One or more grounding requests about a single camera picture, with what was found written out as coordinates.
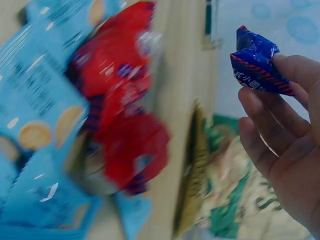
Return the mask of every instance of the blue candy wrapper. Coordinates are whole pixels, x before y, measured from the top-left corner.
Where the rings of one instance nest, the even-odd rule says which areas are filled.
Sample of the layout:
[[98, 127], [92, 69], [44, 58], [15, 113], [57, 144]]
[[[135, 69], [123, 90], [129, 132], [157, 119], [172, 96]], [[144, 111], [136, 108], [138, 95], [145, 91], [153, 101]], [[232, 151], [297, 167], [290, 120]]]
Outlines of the blue candy wrapper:
[[43, 148], [30, 158], [10, 190], [1, 223], [75, 230], [82, 226], [91, 201], [58, 171], [52, 152]]
[[36, 25], [39, 48], [63, 72], [95, 27], [125, 5], [122, 0], [33, 0], [26, 14], [28, 23]]
[[272, 59], [279, 48], [259, 34], [241, 26], [236, 32], [236, 50], [231, 53], [234, 77], [244, 87], [294, 96], [289, 80], [281, 76]]
[[55, 148], [61, 167], [89, 105], [40, 53], [33, 27], [26, 25], [0, 48], [0, 134], [28, 156]]
[[152, 212], [152, 199], [144, 194], [129, 196], [126, 191], [115, 194], [115, 201], [126, 240], [134, 240]]

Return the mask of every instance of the red and blue striped edge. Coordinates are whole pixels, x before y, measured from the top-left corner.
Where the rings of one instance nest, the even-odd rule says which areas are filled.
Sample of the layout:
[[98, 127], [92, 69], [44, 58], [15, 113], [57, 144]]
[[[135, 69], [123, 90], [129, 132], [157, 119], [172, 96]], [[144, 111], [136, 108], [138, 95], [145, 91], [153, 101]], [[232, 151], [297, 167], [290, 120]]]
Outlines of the red and blue striped edge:
[[[265, 45], [255, 44], [256, 40]], [[237, 30], [237, 45], [241, 44], [246, 48], [231, 53], [230, 59], [234, 77], [242, 86], [287, 96], [295, 95], [289, 80], [282, 77], [272, 63], [273, 53], [279, 52], [277, 45], [250, 32], [245, 26]]]

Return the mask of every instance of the snack bag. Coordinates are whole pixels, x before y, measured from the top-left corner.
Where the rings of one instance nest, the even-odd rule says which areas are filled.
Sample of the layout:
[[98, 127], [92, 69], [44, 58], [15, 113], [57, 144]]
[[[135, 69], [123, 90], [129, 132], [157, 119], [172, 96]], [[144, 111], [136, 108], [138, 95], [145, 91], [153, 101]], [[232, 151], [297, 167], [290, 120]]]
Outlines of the snack bag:
[[154, 3], [138, 2], [111, 17], [72, 58], [79, 73], [74, 84], [89, 100], [86, 128], [99, 134], [151, 86], [149, 71], [154, 39], [150, 32]]
[[115, 202], [126, 240], [134, 240], [152, 212], [152, 199], [145, 194], [130, 196], [126, 191], [115, 194]]
[[230, 54], [234, 77], [244, 87], [294, 96], [289, 80], [272, 63], [278, 46], [241, 26], [236, 32], [236, 50]]
[[1, 223], [41, 229], [78, 229], [91, 200], [57, 170], [51, 151], [40, 149], [9, 192]]
[[164, 125], [152, 114], [120, 114], [110, 127], [96, 136], [103, 145], [106, 180], [123, 190], [135, 176], [143, 173], [143, 180], [136, 179], [143, 186], [167, 165], [169, 139]]
[[3, 212], [4, 204], [8, 197], [8, 192], [12, 187], [15, 179], [18, 177], [18, 170], [15, 164], [0, 151], [0, 219]]
[[37, 25], [41, 49], [64, 71], [94, 28], [125, 5], [121, 0], [33, 0], [26, 13], [28, 22]]
[[64, 161], [88, 103], [48, 64], [34, 37], [27, 25], [0, 48], [0, 133], [24, 153], [54, 147], [55, 158]]

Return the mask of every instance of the wrapped candy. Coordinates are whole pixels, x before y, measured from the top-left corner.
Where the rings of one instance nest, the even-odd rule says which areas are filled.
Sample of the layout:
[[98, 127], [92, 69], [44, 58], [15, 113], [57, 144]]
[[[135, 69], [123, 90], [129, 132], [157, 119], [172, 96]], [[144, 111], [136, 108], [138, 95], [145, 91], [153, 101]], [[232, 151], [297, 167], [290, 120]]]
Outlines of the wrapped candy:
[[168, 163], [169, 135], [152, 114], [120, 114], [96, 136], [103, 144], [104, 175], [120, 190], [143, 193]]
[[234, 77], [244, 87], [294, 96], [289, 80], [280, 75], [272, 63], [279, 53], [276, 44], [241, 26], [236, 32], [236, 50], [231, 53]]

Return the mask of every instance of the cookie picture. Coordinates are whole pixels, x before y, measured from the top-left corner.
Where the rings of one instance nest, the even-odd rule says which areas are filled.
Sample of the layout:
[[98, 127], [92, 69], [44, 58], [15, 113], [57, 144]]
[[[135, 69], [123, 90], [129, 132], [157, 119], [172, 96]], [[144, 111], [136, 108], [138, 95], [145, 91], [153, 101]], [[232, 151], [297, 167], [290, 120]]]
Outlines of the cookie picture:
[[31, 121], [25, 124], [19, 134], [19, 143], [28, 150], [36, 151], [48, 146], [52, 136], [49, 127], [42, 121]]
[[57, 148], [61, 148], [65, 143], [83, 113], [84, 109], [82, 106], [71, 106], [60, 115], [56, 125]]
[[4, 136], [0, 136], [0, 150], [14, 163], [16, 163], [21, 156], [21, 152], [16, 145]]
[[94, 0], [89, 10], [89, 22], [93, 26], [100, 24], [106, 15], [106, 6], [103, 0]]

